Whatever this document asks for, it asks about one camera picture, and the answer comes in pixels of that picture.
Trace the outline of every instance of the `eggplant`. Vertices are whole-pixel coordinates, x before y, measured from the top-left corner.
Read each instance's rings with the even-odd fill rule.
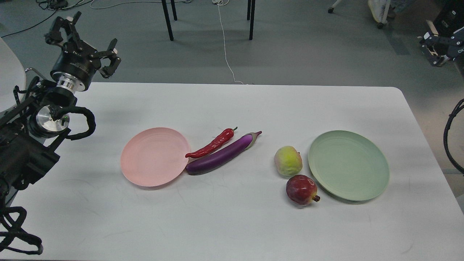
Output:
[[[261,131],[258,131],[245,134],[229,146],[190,162],[185,166],[185,170],[189,175],[200,175],[215,170],[253,146],[256,138],[261,133]]]

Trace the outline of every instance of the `floor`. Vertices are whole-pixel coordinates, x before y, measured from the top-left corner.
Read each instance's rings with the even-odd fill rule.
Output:
[[[171,21],[173,42],[169,41],[160,3],[106,9],[92,9],[87,4],[59,11],[46,22],[4,41],[24,67],[48,74],[60,50],[47,45],[43,35],[55,17],[81,11],[76,25],[80,37],[98,50],[105,50],[117,38],[122,58],[113,77],[105,80],[96,75],[94,81],[233,84],[236,80],[257,85],[397,87],[403,91],[454,195],[464,201],[464,177],[443,148],[448,114],[464,98],[462,66],[460,61],[430,66],[418,39],[427,32],[425,20],[435,19],[442,1],[416,1],[383,29],[376,27],[366,0],[343,1],[329,14],[334,1],[257,1],[252,41],[248,40],[247,0],[230,0],[219,9],[211,0],[177,3],[179,19]],[[73,5],[77,0],[68,2]],[[92,7],[123,2],[98,0]],[[42,10],[33,1],[0,0],[0,35],[28,28],[51,14],[53,11]],[[233,74],[225,60],[223,37]],[[450,151],[461,164],[463,130],[464,113],[455,118],[449,133]]]

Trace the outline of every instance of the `red chili pepper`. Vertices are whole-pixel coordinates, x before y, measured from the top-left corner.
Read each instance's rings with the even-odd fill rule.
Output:
[[[185,155],[186,158],[190,157],[190,158],[199,158],[199,157],[203,157],[203,156],[206,156],[210,153],[212,153],[213,151],[219,149],[224,143],[226,143],[228,140],[230,140],[232,137],[233,137],[233,134],[234,134],[234,130],[236,130],[237,127],[235,127],[235,129],[225,129],[221,134],[219,134],[213,141],[211,141],[208,145],[206,145],[205,147],[195,151],[195,152],[191,152],[191,153],[187,153]]]

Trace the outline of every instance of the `fake vegetable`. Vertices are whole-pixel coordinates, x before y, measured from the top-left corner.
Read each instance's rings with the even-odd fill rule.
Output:
[[[316,183],[305,175],[295,175],[287,181],[287,196],[299,205],[308,205],[313,200],[318,202]]]
[[[185,155],[186,158],[190,157],[190,158],[199,158],[199,157],[203,157],[203,156],[206,156],[210,153],[213,153],[214,151],[216,151],[217,149],[219,149],[224,143],[226,143],[228,140],[230,140],[232,137],[233,137],[233,134],[234,134],[234,130],[236,130],[237,127],[235,127],[235,129],[225,129],[221,134],[219,134],[213,141],[211,141],[208,145],[206,145],[205,147],[195,151],[195,152],[191,152],[191,153],[187,153]]]
[[[280,148],[274,155],[277,171],[283,176],[294,176],[303,168],[300,153],[292,146]]]
[[[185,167],[185,170],[190,175],[204,174],[214,170],[253,146],[259,134],[261,134],[261,131],[245,134],[222,150],[190,162]]]

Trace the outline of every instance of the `green plate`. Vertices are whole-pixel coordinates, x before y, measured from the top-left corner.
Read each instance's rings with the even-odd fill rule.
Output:
[[[351,201],[377,197],[390,178],[387,160],[379,148],[365,137],[345,130],[317,137],[309,149],[308,162],[321,186]]]

